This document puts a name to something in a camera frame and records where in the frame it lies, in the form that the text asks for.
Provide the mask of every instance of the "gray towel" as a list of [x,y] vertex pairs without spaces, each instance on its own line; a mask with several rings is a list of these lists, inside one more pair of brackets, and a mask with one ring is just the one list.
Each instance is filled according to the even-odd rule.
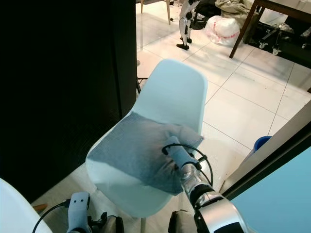
[[203,137],[189,127],[163,124],[132,112],[89,153],[89,159],[107,163],[143,183],[177,195],[183,189],[171,157],[162,153],[169,137],[197,147]]

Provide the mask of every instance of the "light blue chair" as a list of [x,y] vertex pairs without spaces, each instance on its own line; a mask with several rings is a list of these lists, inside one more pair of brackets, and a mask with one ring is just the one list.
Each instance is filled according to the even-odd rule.
[[[28,201],[9,183],[0,178],[0,232],[32,232],[40,216]],[[52,233],[41,221],[38,233]]]
[[[206,94],[207,80],[200,72],[178,61],[163,60],[152,72],[131,111],[161,123],[187,125],[200,134]],[[90,151],[105,140],[111,130]],[[172,197],[88,157],[86,169],[97,188],[133,217],[145,218],[155,214]]]

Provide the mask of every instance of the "white plastic bag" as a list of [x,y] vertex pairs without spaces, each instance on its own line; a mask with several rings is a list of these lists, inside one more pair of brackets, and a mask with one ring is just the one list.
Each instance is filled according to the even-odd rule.
[[208,38],[215,44],[233,46],[240,34],[240,28],[234,18],[211,17],[206,24]]

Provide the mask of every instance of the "dark wall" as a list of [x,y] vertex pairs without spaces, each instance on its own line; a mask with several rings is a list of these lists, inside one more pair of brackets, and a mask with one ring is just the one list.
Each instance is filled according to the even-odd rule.
[[0,7],[0,177],[28,201],[135,102],[135,3],[104,3]]

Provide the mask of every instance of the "black cable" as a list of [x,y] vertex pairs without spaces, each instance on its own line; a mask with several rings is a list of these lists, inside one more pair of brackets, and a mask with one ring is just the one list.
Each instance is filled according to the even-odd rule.
[[196,152],[198,152],[202,158],[198,159],[199,163],[203,160],[205,160],[207,162],[207,165],[208,165],[208,168],[209,168],[209,171],[210,171],[210,181],[209,179],[207,178],[207,176],[205,175],[205,173],[200,170],[202,172],[202,174],[205,176],[205,178],[207,179],[207,181],[209,182],[209,184],[211,186],[213,186],[213,181],[214,181],[214,176],[213,176],[213,169],[212,169],[212,166],[210,165],[208,159],[207,159],[207,156],[205,154],[203,154],[202,152],[200,152],[197,148],[193,147],[193,146],[189,146],[187,144],[180,144],[180,143],[173,143],[173,144],[169,144],[169,145],[166,145],[165,147],[162,148],[162,152],[163,154],[165,155],[168,155],[168,152],[166,150],[166,148],[169,148],[169,147],[176,147],[176,146],[182,146],[182,147],[187,147],[187,148],[190,148],[192,150],[195,150]]
[[41,222],[41,220],[42,220],[46,215],[48,215],[48,213],[50,213],[52,210],[55,210],[57,207],[61,207],[61,206],[66,206],[66,207],[68,207],[68,206],[69,206],[69,203],[70,203],[70,199],[67,199],[67,200],[63,201],[62,203],[59,203],[58,205],[53,206],[51,209],[49,209],[47,212],[45,212],[45,213],[41,216],[41,218],[38,220],[38,222],[35,224],[35,227],[34,227],[34,229],[33,229],[33,233],[35,233],[35,231],[36,231],[36,229],[37,229],[39,223]]

